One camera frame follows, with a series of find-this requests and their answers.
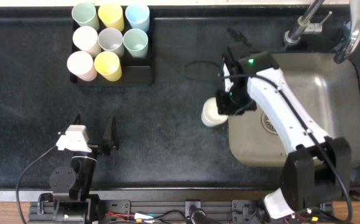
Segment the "sink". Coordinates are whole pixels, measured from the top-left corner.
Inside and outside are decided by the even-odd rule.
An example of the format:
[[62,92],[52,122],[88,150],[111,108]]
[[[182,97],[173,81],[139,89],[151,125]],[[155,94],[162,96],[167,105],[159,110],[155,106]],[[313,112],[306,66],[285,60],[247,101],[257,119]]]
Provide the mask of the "sink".
[[[334,54],[272,54],[287,84],[310,116],[332,138],[345,137],[351,163],[360,165],[360,91],[358,75],[349,61],[336,64]],[[248,166],[283,166],[282,142],[269,118],[258,107],[228,119],[229,146]]]

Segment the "cup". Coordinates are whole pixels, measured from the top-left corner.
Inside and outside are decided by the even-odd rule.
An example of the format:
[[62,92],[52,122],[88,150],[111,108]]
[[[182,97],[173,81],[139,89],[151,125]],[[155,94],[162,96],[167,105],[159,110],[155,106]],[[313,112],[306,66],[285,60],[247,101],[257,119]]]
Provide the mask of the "cup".
[[144,32],[149,30],[149,8],[147,5],[134,4],[126,9],[126,19],[133,29],[140,29]]
[[123,35],[115,28],[102,30],[98,36],[98,43],[105,51],[110,51],[122,57],[124,54]]
[[123,44],[134,58],[144,58],[148,54],[148,35],[140,29],[127,31]]
[[95,6],[90,2],[77,4],[72,9],[72,18],[79,26],[90,26],[95,30],[99,29],[99,21]]
[[119,4],[109,2],[98,9],[98,16],[107,28],[124,29],[123,9]]
[[122,77],[122,68],[119,57],[113,52],[101,52],[95,58],[95,69],[111,82],[118,81]]
[[203,124],[205,124],[207,127],[212,128],[217,125],[223,124],[225,121],[227,121],[228,116],[218,114],[216,98],[212,97],[206,100],[205,104],[203,105],[201,118]]
[[80,50],[89,53],[92,57],[97,57],[101,53],[101,47],[98,44],[98,34],[92,27],[79,27],[73,33],[73,43]]
[[67,61],[67,67],[72,74],[84,81],[89,82],[97,77],[93,58],[87,52],[78,51],[71,54]]

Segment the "chrome faucet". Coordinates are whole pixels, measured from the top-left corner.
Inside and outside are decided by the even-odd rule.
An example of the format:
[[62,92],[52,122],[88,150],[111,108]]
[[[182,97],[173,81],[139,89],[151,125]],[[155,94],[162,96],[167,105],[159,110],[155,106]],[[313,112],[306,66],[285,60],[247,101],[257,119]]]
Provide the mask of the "chrome faucet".
[[[293,29],[285,33],[284,41],[287,45],[298,44],[300,36],[305,33],[306,28],[311,25],[311,18],[324,1],[325,0],[314,0],[304,15],[297,19]],[[351,32],[348,40],[340,47],[333,59],[336,63],[343,63],[354,52],[360,41],[360,0],[349,0],[349,7],[351,11]],[[328,16],[318,24],[318,30],[322,29],[322,23]]]

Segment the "wooden floor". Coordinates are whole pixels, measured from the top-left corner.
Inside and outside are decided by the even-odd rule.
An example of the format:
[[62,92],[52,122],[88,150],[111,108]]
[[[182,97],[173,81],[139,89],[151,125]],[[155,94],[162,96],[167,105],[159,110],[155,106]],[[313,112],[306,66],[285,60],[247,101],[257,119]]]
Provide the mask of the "wooden floor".
[[[29,203],[21,203],[24,216],[28,216]],[[360,202],[353,202],[354,224],[360,224]],[[339,218],[346,218],[347,205],[344,202],[335,202],[335,215]],[[17,205],[15,202],[0,202],[0,224],[22,224],[19,218]]]

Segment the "drain strainer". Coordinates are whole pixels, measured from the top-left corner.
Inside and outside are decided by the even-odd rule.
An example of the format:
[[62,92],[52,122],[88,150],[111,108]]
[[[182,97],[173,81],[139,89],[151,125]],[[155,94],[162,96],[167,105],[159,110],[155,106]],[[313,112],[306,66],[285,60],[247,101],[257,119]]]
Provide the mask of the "drain strainer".
[[272,125],[271,121],[264,112],[261,114],[261,125],[268,133],[278,135],[274,125]]

